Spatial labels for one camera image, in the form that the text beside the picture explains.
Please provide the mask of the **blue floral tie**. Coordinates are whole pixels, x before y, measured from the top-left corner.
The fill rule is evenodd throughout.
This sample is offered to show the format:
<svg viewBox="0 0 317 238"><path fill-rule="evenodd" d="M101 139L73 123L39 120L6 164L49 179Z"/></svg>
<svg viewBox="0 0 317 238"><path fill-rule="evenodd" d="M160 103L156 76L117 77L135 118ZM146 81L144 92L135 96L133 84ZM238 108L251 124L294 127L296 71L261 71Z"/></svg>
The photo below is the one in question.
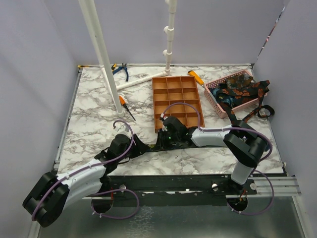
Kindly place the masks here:
<svg viewBox="0 0 317 238"><path fill-rule="evenodd" d="M219 88L209 88L209 90L218 103L222 102L227 104L230 108L234 108L236 106L234 103L234 96L223 93L223 90Z"/></svg>

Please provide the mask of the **white pvc pipe frame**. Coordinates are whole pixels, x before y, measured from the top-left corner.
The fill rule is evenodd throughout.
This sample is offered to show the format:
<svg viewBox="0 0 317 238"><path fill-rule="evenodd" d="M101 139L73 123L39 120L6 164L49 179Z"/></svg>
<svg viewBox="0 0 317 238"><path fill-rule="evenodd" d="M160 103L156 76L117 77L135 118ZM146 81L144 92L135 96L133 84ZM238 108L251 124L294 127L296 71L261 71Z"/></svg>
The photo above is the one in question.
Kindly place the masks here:
<svg viewBox="0 0 317 238"><path fill-rule="evenodd" d="M95 2L93 0L80 0L79 5L83 13L83 17L89 31L89 35L95 49L95 53L98 58L99 66L104 75L105 85L109 87L110 95L112 96L113 103L116 108L116 112L119 117L123 117L124 111L119 100L118 90L125 89L143 82L147 82L153 77L165 77L170 75L171 58L172 58L172 43L174 40L175 30L175 14L177 9L176 0L167 0L165 2L168 5L168 25L165 26L164 32L167 36L167 49L164 50L163 55L165 56L165 69L164 71L147 76L145 78L138 79L136 81L128 82L123 85L117 86L111 70L111 65L102 33L100 21L97 14Z"/></svg>

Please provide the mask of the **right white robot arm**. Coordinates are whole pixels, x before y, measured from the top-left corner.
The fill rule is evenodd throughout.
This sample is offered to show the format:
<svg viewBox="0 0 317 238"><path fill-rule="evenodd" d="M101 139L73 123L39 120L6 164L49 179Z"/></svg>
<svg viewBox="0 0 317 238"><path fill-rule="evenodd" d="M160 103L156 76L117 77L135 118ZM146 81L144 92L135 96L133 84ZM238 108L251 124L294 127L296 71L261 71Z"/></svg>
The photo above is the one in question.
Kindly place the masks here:
<svg viewBox="0 0 317 238"><path fill-rule="evenodd" d="M185 148L227 147L237 159L237 164L227 182L228 190L238 194L255 170L264 152L272 152L272 143L242 120L222 128L186 127L176 117L167 117L158 131L154 151Z"/></svg>

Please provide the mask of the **pink perforated plastic basket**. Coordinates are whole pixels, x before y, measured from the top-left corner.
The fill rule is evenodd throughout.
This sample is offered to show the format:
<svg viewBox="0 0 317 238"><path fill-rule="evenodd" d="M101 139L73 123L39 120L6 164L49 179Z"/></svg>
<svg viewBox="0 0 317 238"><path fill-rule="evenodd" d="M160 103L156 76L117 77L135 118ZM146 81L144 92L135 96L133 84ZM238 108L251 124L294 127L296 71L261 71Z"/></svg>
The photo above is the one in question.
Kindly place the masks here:
<svg viewBox="0 0 317 238"><path fill-rule="evenodd" d="M269 84L268 80L255 82L251 73L241 70L207 83L204 88L206 98L220 118L228 117L234 121L236 112L256 105L255 109L242 119L247 122L255 115L260 118L274 115L272 107L263 105Z"/></svg>

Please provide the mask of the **yellow black tool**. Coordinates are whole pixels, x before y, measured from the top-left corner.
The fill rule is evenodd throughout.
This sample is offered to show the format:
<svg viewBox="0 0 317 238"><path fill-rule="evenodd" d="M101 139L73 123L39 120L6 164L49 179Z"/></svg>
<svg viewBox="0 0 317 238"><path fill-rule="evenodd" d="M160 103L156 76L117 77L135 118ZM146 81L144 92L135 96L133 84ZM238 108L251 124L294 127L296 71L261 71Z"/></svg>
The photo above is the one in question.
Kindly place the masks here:
<svg viewBox="0 0 317 238"><path fill-rule="evenodd" d="M78 65L78 68L92 68L94 67L93 65Z"/></svg>

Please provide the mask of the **black metal base rail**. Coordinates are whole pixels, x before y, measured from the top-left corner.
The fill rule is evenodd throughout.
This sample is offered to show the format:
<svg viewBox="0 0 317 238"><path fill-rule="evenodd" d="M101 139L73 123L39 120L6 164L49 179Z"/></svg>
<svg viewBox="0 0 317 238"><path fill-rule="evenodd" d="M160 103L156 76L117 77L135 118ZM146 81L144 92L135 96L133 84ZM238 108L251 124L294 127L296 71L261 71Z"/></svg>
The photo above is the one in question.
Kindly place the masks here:
<svg viewBox="0 0 317 238"><path fill-rule="evenodd" d="M104 176L69 185L64 207L90 196L99 206L225 206L242 205L253 197L281 196L287 190L286 177L265 178L259 174L236 185L230 175L194 176Z"/></svg>

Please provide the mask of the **dark paisley tie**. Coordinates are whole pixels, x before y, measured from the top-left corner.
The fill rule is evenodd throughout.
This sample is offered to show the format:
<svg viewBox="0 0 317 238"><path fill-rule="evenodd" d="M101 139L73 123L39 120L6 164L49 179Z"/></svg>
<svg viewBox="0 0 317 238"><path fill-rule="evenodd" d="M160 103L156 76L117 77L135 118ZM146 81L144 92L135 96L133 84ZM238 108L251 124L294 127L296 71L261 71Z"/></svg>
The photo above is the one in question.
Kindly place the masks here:
<svg viewBox="0 0 317 238"><path fill-rule="evenodd" d="M228 89L241 89L248 87L253 81L253 77L248 74L240 74L226 79Z"/></svg>

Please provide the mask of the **yellow utility knife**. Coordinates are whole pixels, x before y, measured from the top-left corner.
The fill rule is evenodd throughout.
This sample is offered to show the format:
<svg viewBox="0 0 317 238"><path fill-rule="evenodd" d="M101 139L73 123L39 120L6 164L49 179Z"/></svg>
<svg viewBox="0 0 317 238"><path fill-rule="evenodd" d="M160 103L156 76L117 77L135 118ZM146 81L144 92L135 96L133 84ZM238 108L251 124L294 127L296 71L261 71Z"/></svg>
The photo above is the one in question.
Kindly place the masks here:
<svg viewBox="0 0 317 238"><path fill-rule="evenodd" d="M194 77L195 81L200 85L200 86L204 86L204 82L202 81L202 79L193 71L193 70L190 70L187 72L189 76L192 76Z"/></svg>

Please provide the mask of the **black orange floral tie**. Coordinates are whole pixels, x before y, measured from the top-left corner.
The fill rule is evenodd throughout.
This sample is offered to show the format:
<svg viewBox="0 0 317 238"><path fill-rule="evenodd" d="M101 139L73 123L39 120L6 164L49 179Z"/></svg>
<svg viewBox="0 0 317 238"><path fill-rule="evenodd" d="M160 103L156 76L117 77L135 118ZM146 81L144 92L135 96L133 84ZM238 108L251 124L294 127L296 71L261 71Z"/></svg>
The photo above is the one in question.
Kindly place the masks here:
<svg viewBox="0 0 317 238"><path fill-rule="evenodd" d="M228 89L227 87L220 89L223 90L223 93L234 96L235 107L246 104L254 99L258 100L258 106L242 119L242 121L247 122L254 115L257 115L260 118L268 118L275 114L275 110L271 106L263 105L264 96L269 91L269 84L270 81L266 80L241 89ZM227 104L222 102L220 102L219 105L227 113L231 122L237 120L237 117L233 112L233 108L230 108Z"/></svg>

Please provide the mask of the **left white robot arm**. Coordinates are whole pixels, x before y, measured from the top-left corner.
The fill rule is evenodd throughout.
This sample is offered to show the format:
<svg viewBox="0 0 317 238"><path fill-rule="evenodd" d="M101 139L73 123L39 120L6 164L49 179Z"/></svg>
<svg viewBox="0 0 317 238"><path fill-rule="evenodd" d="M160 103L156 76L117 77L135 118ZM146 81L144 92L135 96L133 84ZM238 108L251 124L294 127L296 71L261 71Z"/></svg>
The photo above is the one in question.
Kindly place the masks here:
<svg viewBox="0 0 317 238"><path fill-rule="evenodd" d="M105 195L112 189L108 174L124 159L136 158L150 147L137 135L117 134L111 144L91 161L63 174L47 172L24 199L22 206L42 227L51 225L70 204L88 196Z"/></svg>

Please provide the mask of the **yellow handled cutter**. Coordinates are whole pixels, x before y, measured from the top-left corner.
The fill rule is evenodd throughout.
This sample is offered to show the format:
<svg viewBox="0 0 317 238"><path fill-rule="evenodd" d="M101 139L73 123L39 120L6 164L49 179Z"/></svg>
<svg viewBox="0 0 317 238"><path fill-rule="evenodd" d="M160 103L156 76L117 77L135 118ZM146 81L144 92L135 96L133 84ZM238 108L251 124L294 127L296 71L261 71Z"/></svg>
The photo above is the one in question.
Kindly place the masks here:
<svg viewBox="0 0 317 238"><path fill-rule="evenodd" d="M111 66L111 70L114 71L114 70L116 69L116 67L117 67L117 64L115 63L115 64L113 64L113 65Z"/></svg>

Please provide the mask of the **navy yellow floral tie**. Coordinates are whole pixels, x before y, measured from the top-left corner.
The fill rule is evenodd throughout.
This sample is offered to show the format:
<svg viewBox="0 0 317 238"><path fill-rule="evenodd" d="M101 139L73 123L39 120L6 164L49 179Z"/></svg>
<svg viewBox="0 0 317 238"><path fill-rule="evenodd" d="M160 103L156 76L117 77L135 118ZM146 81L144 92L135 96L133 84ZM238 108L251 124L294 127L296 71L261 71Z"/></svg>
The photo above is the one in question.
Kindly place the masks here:
<svg viewBox="0 0 317 238"><path fill-rule="evenodd" d="M189 143L172 143L172 144L149 144L148 152L160 152L160 151L170 151L170 150L178 150L178 149L190 149L197 148L195 144Z"/></svg>

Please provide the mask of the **wooden compartment tray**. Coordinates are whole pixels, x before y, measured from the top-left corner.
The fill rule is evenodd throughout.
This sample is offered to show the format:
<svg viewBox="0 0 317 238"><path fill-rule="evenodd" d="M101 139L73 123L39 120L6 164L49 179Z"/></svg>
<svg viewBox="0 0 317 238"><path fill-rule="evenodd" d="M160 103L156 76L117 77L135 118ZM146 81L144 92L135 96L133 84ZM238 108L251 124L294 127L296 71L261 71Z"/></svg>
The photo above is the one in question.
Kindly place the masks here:
<svg viewBox="0 0 317 238"><path fill-rule="evenodd" d="M192 76L155 77L152 79L155 132L162 128L160 115L166 108L165 116L177 117L187 128L197 126L200 115L200 126L205 126L197 83Z"/></svg>

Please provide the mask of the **orange handled screwdriver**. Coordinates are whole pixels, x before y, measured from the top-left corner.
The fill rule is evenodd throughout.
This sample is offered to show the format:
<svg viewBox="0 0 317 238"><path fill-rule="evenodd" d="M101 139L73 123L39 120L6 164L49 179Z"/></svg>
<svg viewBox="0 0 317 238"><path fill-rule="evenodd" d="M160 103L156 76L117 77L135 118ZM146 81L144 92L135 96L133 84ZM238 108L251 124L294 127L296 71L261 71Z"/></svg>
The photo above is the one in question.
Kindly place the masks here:
<svg viewBox="0 0 317 238"><path fill-rule="evenodd" d="M130 110L128 109L127 105L126 105L126 102L124 101L124 99L119 96L119 101L120 101L120 104L123 106L123 108L130 114L130 116L132 117L132 119L134 121L136 121L136 119L134 118L134 116L131 114Z"/></svg>

